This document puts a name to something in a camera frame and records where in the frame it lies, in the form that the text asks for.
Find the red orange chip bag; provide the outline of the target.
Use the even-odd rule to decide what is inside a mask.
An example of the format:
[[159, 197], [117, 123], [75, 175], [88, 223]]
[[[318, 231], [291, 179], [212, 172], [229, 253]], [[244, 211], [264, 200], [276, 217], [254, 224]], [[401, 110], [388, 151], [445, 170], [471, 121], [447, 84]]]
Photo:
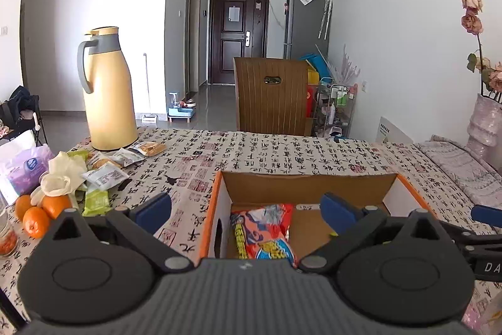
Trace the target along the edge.
[[289, 244], [292, 204], [274, 204], [248, 211], [233, 212], [231, 223], [240, 259], [287, 259], [297, 266]]

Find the small green snack packet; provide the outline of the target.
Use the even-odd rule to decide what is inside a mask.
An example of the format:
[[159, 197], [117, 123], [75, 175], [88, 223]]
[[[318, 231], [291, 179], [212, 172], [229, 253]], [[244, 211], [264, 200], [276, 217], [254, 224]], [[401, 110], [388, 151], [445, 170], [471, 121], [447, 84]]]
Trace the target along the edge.
[[85, 194], [83, 217], [102, 216], [111, 210], [108, 191], [88, 190]]

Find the white barcode snack packet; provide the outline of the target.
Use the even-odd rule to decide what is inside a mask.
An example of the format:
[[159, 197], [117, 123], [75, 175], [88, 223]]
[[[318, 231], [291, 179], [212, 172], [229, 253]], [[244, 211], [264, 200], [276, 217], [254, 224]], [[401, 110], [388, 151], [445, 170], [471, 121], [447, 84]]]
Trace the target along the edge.
[[82, 177], [99, 190], [108, 191], [127, 180], [128, 174], [111, 162], [106, 162], [96, 170], [83, 173]]

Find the folded pink grey cloth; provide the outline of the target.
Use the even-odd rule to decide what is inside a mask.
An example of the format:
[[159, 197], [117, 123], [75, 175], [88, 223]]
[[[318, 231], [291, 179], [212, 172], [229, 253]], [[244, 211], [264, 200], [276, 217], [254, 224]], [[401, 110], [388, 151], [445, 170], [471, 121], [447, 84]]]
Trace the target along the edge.
[[501, 209], [501, 175], [473, 150], [436, 135], [415, 146], [474, 204]]

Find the rear orange mandarin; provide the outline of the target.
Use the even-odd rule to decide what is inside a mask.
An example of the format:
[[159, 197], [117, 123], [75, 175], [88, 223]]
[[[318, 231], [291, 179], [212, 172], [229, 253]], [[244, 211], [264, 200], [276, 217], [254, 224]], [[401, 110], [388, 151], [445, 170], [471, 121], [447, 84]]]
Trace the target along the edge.
[[64, 210], [72, 208], [72, 202], [67, 195], [57, 197], [45, 196], [42, 199], [42, 208], [51, 219], [57, 219]]

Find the orange mandarin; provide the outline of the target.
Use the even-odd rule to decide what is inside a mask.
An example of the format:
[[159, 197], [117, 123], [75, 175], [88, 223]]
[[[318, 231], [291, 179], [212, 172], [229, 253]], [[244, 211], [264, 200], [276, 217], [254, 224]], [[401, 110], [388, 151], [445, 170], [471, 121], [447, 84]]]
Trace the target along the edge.
[[64, 210], [72, 208], [72, 202], [67, 195], [57, 197], [45, 196], [42, 199], [42, 208], [51, 219], [57, 219]]
[[31, 197], [29, 195], [23, 195], [16, 199], [14, 204], [14, 212], [19, 222], [23, 221], [23, 217], [26, 211], [31, 207]]
[[25, 212], [22, 223], [29, 237], [40, 239], [48, 232], [51, 220], [43, 208], [32, 207]]

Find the front orange mandarin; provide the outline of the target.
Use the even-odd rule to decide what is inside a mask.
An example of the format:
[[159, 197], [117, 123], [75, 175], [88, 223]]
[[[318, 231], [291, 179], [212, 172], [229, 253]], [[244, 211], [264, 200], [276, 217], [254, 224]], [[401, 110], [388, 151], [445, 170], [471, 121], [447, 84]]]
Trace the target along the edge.
[[25, 212], [22, 223], [29, 237], [40, 239], [48, 232], [51, 220], [43, 208], [32, 207]]

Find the pink textured flower vase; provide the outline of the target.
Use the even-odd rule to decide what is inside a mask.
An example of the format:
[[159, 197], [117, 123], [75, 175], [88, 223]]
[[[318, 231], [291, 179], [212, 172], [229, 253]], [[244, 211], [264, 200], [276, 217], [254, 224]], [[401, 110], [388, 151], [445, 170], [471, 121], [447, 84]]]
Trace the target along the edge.
[[491, 148], [498, 143], [498, 132], [501, 127], [501, 104], [494, 100], [477, 95], [474, 111], [471, 115], [467, 132], [467, 147], [477, 156], [485, 159]]

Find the purple tissue pack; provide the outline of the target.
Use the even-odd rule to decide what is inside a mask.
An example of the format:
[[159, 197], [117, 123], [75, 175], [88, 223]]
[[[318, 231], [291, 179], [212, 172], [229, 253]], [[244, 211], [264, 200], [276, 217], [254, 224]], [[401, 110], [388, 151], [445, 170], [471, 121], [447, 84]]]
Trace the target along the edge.
[[36, 144], [31, 130], [1, 145], [1, 197], [7, 205], [37, 188], [53, 157], [47, 144]]

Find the brown wooden chair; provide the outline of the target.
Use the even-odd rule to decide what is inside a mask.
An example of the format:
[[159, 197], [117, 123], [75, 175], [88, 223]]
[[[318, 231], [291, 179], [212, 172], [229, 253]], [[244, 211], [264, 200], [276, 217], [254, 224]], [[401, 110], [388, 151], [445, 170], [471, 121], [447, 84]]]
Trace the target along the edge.
[[306, 132], [307, 62], [235, 58], [237, 127], [242, 132]]

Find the drinking glass with goji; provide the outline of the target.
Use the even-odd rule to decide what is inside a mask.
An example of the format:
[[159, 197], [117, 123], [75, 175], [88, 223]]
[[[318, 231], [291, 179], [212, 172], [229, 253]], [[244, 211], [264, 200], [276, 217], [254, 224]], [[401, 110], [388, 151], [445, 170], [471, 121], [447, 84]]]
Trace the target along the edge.
[[0, 213], [0, 256], [7, 257], [17, 249], [18, 236], [8, 219], [5, 199], [1, 198]]

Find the yellow thermos jug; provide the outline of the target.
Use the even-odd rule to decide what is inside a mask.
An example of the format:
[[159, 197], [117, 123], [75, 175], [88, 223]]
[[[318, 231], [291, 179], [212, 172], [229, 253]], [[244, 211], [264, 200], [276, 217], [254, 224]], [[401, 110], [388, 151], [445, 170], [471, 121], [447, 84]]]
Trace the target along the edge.
[[92, 146], [114, 151], [138, 139], [133, 89], [116, 26], [90, 30], [77, 49], [77, 72]]

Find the dried pink rose bouquet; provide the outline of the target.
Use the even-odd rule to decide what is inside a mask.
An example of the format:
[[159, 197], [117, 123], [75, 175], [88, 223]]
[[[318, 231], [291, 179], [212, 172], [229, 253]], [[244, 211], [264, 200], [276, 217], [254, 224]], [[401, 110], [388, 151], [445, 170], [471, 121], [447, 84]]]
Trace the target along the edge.
[[501, 103], [501, 62], [492, 62], [485, 56], [481, 35], [484, 27], [480, 18], [483, 12], [483, 0], [460, 0], [464, 14], [461, 17], [461, 25], [464, 30], [474, 36], [477, 41], [477, 49], [468, 54], [466, 68], [468, 71], [480, 76], [480, 95], [489, 100]]

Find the grey refrigerator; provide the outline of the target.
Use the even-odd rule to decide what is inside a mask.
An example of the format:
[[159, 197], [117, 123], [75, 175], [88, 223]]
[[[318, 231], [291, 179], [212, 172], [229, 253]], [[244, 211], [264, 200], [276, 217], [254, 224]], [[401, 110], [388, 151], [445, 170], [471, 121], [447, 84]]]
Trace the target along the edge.
[[328, 54], [331, 0], [286, 0], [284, 59]]

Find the dark brown entrance door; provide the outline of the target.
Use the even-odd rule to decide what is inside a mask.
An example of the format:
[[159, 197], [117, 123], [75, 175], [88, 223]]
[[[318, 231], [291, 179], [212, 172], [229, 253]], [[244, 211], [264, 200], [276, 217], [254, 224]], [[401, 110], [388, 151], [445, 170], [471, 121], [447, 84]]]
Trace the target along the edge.
[[269, 0], [210, 0], [208, 82], [233, 85], [235, 58], [266, 56]]

